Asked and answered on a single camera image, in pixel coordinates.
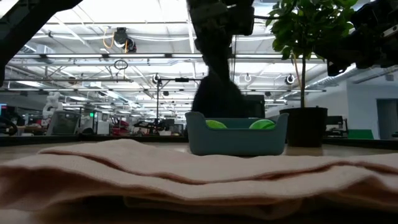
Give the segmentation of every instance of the green ball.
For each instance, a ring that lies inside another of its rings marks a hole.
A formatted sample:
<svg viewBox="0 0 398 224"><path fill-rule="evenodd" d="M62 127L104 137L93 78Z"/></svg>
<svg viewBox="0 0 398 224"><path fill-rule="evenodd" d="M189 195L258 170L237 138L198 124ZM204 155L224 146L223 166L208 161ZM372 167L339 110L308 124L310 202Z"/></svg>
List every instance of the green ball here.
<svg viewBox="0 0 398 224"><path fill-rule="evenodd" d="M219 122L219 121L214 121L214 120L206 120L207 126L209 128L214 128L214 129L226 129L227 127L225 124Z"/></svg>
<svg viewBox="0 0 398 224"><path fill-rule="evenodd" d="M256 121L250 125L250 129L274 129L275 123L271 120L263 119Z"/></svg>

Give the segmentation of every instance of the white robot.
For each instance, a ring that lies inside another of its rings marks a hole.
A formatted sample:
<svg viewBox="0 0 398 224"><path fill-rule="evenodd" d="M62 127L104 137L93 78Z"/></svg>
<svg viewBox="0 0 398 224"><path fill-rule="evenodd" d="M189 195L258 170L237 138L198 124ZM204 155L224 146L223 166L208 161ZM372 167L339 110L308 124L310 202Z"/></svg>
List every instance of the white robot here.
<svg viewBox="0 0 398 224"><path fill-rule="evenodd" d="M49 125L50 119L54 114L54 111L62 111L63 106L62 103L59 102L60 98L59 92L50 92L49 96L47 97L47 103L43 108L43 119L42 119L42 126Z"/></svg>

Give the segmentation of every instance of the pink towel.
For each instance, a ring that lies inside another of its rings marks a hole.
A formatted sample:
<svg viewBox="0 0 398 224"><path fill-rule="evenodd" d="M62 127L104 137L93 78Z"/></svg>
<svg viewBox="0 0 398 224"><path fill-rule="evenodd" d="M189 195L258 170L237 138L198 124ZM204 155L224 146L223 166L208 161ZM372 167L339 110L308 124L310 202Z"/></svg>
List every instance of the pink towel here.
<svg viewBox="0 0 398 224"><path fill-rule="evenodd" d="M315 199L397 212L398 154L244 159L118 140L52 147L0 165L1 209L40 210L102 195L125 196L133 208L265 220Z"/></svg>

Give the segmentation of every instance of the blue plastic bin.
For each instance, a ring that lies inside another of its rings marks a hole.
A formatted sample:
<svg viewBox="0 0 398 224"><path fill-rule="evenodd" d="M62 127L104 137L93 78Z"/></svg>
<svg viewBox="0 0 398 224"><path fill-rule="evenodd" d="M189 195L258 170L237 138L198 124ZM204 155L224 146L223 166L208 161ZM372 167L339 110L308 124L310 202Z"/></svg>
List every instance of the blue plastic bin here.
<svg viewBox="0 0 398 224"><path fill-rule="evenodd" d="M288 114L281 114L272 130L249 129L260 119L205 118L201 113L189 112L187 118L188 138L191 152L198 156L277 156L285 148ZM213 129L207 119L222 122L228 129Z"/></svg>

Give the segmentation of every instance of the table surface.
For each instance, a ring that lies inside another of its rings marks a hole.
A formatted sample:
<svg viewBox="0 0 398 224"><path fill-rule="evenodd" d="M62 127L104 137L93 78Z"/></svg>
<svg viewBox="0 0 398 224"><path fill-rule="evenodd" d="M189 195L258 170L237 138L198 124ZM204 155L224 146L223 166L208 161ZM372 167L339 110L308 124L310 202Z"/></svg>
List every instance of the table surface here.
<svg viewBox="0 0 398 224"><path fill-rule="evenodd" d="M41 144L32 146L12 146L0 147L0 163L31 156L41 149L54 146L67 146L74 143L65 144ZM150 143L148 145L160 148L175 149L182 152L188 151L187 143ZM388 154L396 151L385 149L365 149L358 147L331 146L324 145L322 148L299 148L286 147L285 155L289 156L358 156L373 154ZM312 214L294 215L287 219L277 220L273 223L363 223L367 222L379 223L396 223L397 215L379 212L355 212L338 210L340 215L336 215L333 211L322 211ZM210 215L191 215L176 212L165 211L148 211L148 210L130 210L122 205L116 205L105 202L95 203L71 203L57 205L39 212L23 212L17 210L0 210L0 223L7 224L86 224L86 223L264 223L261 220L253 220L243 217L228 216L210 216Z"/></svg>

